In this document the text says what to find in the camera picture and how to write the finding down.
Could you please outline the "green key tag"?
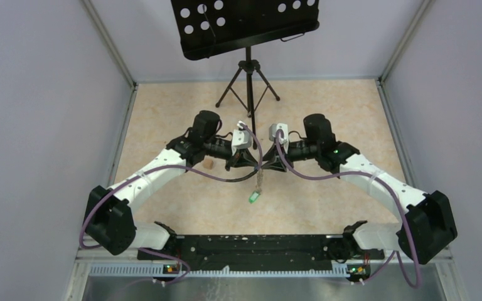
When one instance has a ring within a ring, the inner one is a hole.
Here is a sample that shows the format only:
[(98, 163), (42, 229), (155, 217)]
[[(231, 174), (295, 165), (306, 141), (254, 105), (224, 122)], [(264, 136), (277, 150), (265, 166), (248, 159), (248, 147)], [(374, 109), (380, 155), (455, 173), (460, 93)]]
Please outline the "green key tag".
[(260, 195), (261, 195), (261, 193), (259, 191), (254, 191), (249, 197), (249, 203), (250, 204), (255, 203), (258, 200), (258, 198), (260, 197)]

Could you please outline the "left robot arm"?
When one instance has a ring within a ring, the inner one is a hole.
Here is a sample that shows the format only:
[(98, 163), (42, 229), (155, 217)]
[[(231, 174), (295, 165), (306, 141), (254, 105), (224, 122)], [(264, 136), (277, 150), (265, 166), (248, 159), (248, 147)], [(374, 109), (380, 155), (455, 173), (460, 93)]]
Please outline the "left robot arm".
[(212, 175), (195, 169), (205, 157), (223, 159), (226, 168), (251, 167), (244, 177), (230, 179), (230, 183), (242, 182), (262, 168), (262, 159), (254, 159), (249, 147), (261, 145), (255, 132), (243, 121), (237, 122), (230, 140), (219, 136), (222, 120), (209, 110), (200, 111), (183, 135), (174, 138), (148, 164), (131, 176), (107, 188), (97, 186), (88, 196), (87, 208), (79, 234), (79, 245), (87, 249), (85, 235), (96, 241), (97, 248), (104, 248), (112, 255), (119, 255), (128, 248), (150, 248), (161, 259), (175, 254), (173, 232), (161, 223), (141, 224), (134, 221), (134, 213), (158, 190), (174, 178), (186, 172), (194, 172), (207, 178)]

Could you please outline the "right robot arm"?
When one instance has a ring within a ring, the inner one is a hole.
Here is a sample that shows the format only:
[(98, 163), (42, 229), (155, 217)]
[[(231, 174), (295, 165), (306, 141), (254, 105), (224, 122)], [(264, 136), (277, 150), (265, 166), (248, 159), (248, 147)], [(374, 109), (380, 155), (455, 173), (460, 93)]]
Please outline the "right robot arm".
[(311, 181), (337, 177), (378, 201), (396, 218), (395, 223), (359, 221), (347, 227), (343, 251), (360, 258), (368, 250), (399, 251), (420, 265), (429, 263), (458, 237), (449, 198), (440, 191), (427, 193), (391, 176), (370, 162), (356, 147), (338, 140), (323, 114), (303, 120), (306, 136), (289, 138), (283, 123), (269, 127), (273, 146), (264, 156), (279, 171), (291, 171), (297, 161), (314, 160), (326, 176), (305, 176)]

